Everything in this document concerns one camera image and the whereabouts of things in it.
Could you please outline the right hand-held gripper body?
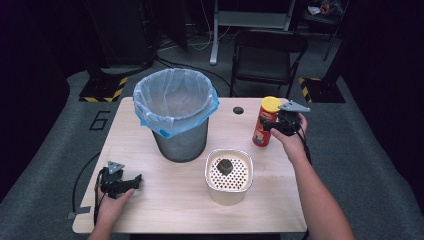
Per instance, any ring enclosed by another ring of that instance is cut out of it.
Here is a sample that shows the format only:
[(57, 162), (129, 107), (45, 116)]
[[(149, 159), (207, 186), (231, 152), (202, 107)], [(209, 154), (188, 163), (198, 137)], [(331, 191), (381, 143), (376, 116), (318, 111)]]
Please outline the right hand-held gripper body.
[(286, 136), (292, 136), (299, 131), (301, 123), (299, 114), (311, 111), (309, 107), (303, 106), (294, 101), (289, 101), (280, 105), (279, 109), (279, 131)]

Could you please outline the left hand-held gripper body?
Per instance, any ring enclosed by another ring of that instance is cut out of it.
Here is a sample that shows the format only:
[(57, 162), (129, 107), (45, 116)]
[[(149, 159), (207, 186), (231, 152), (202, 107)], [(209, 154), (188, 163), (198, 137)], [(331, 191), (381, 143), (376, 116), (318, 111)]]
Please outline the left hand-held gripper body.
[(101, 170), (101, 191), (110, 198), (115, 199), (131, 188), (128, 181), (122, 180), (123, 168), (123, 164), (109, 161), (108, 165)]

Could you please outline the red canister with yellow lid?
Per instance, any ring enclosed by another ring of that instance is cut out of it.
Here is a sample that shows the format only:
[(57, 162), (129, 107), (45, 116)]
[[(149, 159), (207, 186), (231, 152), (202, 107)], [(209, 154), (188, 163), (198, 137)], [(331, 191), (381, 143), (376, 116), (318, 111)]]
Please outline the red canister with yellow lid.
[(266, 121), (275, 122), (279, 112), (279, 106), (282, 104), (277, 97), (267, 96), (261, 100), (261, 105), (256, 121), (252, 142), (259, 147), (265, 147), (269, 144), (271, 134), (264, 129), (263, 123)]

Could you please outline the person's left hand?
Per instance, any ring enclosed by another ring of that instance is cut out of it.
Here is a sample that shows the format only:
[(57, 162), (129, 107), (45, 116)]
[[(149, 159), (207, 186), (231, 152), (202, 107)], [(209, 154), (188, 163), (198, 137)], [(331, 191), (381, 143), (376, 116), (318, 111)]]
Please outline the person's left hand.
[(109, 196), (104, 197), (100, 203), (96, 224), (98, 222), (110, 222), (114, 226), (132, 196), (124, 196), (123, 194), (117, 199)]

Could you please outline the person's right hand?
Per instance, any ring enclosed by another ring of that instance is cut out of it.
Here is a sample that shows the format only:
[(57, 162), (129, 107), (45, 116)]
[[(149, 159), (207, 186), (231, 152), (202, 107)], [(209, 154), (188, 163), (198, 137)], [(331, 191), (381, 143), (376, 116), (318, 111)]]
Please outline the person's right hand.
[(304, 148), (307, 120), (301, 113), (299, 113), (298, 116), (300, 118), (299, 134), (286, 136), (274, 128), (270, 130), (271, 135), (282, 143), (284, 151), (292, 165), (308, 162), (307, 154)]

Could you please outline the grey tape strip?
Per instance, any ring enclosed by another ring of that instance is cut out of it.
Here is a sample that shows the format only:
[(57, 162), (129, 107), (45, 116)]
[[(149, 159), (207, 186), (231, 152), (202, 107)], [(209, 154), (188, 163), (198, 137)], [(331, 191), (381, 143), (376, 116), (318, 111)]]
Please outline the grey tape strip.
[(86, 214), (86, 213), (89, 213), (90, 212), (90, 210), (91, 210), (91, 207), (90, 206), (87, 206), (87, 207), (80, 207), (80, 208), (77, 208), (76, 210), (72, 210), (72, 211), (70, 211), (68, 214), (67, 214), (67, 216), (66, 216), (66, 218), (68, 219), (68, 220), (73, 220), (77, 215), (79, 215), (79, 214)]

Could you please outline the grey metal trash can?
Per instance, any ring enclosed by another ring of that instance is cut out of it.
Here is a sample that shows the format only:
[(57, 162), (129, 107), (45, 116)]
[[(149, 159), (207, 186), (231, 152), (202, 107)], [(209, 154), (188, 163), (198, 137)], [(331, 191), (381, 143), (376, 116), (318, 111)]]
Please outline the grey metal trash can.
[(209, 119), (201, 125), (173, 136), (165, 138), (153, 132), (160, 153), (168, 160), (176, 163), (190, 162), (199, 157), (207, 143)]

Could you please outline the dark crumpled lump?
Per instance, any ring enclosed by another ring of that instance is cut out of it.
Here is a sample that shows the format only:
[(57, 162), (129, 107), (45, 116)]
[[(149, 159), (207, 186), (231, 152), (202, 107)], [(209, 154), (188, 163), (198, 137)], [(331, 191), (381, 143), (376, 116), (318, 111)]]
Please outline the dark crumpled lump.
[(221, 159), (216, 168), (222, 175), (227, 176), (233, 171), (233, 164), (230, 159)]

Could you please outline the black folding chair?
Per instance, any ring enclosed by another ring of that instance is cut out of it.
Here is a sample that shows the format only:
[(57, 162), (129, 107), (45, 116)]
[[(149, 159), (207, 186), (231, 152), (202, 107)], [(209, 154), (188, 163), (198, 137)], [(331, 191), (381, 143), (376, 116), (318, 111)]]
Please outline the black folding chair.
[(294, 32), (275, 29), (245, 29), (234, 39), (230, 93), (237, 81), (276, 84), (291, 94), (300, 60), (308, 48), (307, 39)]

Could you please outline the beige container with perforated lid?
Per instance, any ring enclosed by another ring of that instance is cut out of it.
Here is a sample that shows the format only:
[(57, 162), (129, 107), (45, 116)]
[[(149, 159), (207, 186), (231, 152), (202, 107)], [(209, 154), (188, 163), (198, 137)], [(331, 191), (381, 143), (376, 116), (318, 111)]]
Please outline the beige container with perforated lid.
[[(233, 171), (222, 175), (216, 168), (221, 159), (230, 159)], [(215, 149), (206, 159), (204, 170), (209, 196), (217, 204), (231, 206), (239, 203), (253, 182), (253, 162), (244, 151)]]

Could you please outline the translucent blue trash bag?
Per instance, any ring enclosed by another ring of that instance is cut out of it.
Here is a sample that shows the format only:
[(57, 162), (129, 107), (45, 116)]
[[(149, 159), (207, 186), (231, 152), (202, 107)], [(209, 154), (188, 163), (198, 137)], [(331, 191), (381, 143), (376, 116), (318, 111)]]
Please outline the translucent blue trash bag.
[(133, 91), (140, 125), (169, 139), (203, 124), (220, 104), (204, 74), (190, 69), (165, 69), (141, 79)]

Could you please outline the dark equipment cabinet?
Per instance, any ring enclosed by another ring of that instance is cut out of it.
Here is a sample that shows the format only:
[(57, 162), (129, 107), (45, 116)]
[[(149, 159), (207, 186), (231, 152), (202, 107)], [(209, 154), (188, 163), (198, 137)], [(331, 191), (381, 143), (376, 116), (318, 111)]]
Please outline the dark equipment cabinet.
[(156, 53), (152, 0), (83, 0), (101, 44), (106, 66), (148, 69)]

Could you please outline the black yellow striped base plate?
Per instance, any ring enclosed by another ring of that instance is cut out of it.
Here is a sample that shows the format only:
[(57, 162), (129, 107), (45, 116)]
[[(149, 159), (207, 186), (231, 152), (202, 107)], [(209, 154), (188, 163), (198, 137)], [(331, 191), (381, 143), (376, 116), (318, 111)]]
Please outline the black yellow striped base plate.
[(84, 102), (115, 102), (121, 96), (128, 78), (106, 78), (103, 81), (90, 79), (79, 94)]
[(345, 99), (336, 84), (320, 78), (300, 78), (302, 94), (309, 103), (344, 103)]

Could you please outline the white metal desk frame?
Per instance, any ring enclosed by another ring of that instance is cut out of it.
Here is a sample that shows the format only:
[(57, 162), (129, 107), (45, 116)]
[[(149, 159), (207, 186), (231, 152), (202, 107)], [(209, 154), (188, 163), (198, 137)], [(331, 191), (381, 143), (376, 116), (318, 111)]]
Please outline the white metal desk frame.
[(288, 1), (289, 7), (286, 13), (260, 13), (221, 11), (219, 9), (219, 0), (214, 0), (213, 42), (209, 63), (214, 66), (218, 61), (220, 26), (273, 28), (287, 31), (291, 23), (296, 0)]

